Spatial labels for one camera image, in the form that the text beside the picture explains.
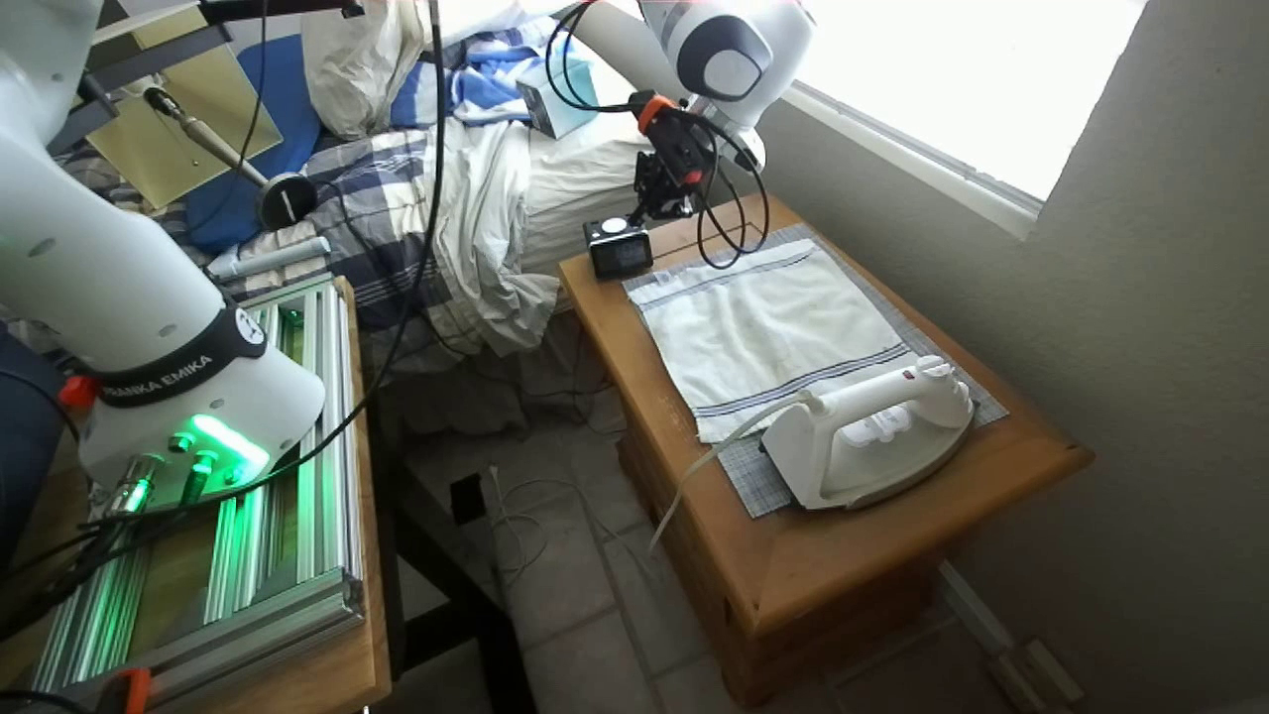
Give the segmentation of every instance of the towel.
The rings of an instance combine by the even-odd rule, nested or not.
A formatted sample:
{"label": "towel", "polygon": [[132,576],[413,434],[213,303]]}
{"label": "towel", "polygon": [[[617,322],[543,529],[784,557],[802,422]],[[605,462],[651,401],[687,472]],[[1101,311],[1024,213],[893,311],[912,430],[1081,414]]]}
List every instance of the towel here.
{"label": "towel", "polygon": [[700,446],[762,434],[805,390],[834,394],[916,363],[868,291],[805,226],[735,269],[647,275],[628,282],[628,295]]}

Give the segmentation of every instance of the tile floor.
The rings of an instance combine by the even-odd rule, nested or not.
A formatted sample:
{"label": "tile floor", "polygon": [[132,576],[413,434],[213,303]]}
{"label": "tile floor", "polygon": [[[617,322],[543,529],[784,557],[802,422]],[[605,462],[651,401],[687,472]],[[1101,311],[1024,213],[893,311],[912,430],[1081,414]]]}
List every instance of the tile floor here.
{"label": "tile floor", "polygon": [[[448,503],[481,476],[486,545],[543,714],[735,714],[674,569],[616,462],[617,404],[604,381],[569,410],[543,410],[498,437],[413,437],[413,476]],[[441,595],[406,569],[406,606]],[[474,646],[456,646],[398,684],[379,714],[485,714]],[[762,714],[1006,714],[979,642],[930,606],[871,659],[810,680]]]}

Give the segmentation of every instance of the wall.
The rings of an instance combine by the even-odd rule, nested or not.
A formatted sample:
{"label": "wall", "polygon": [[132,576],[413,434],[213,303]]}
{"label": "wall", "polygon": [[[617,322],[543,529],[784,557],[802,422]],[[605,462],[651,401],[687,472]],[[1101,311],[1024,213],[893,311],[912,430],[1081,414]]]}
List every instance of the wall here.
{"label": "wall", "polygon": [[1029,242],[766,118],[774,189],[1094,450],[955,557],[1090,712],[1269,692],[1265,66],[1269,3],[1154,0]]}

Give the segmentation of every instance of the wooden side table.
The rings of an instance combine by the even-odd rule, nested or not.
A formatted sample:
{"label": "wooden side table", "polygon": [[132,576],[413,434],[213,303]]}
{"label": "wooden side table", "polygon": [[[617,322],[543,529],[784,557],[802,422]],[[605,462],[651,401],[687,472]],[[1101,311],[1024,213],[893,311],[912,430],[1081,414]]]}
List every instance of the wooden side table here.
{"label": "wooden side table", "polygon": [[[774,201],[774,226],[793,224],[802,220]],[[694,233],[694,220],[655,229],[659,265],[694,263]],[[694,418],[628,291],[596,282],[585,256],[567,259],[559,275],[628,410],[624,470],[647,515],[659,521],[682,472],[700,457]],[[863,513],[784,507],[751,521],[716,463],[694,476],[662,549],[737,702],[762,702],[821,665],[875,646],[879,636],[929,606],[936,562],[955,540],[1090,462],[983,363],[875,279],[868,282],[966,371],[1006,418],[971,434],[930,479]]]}

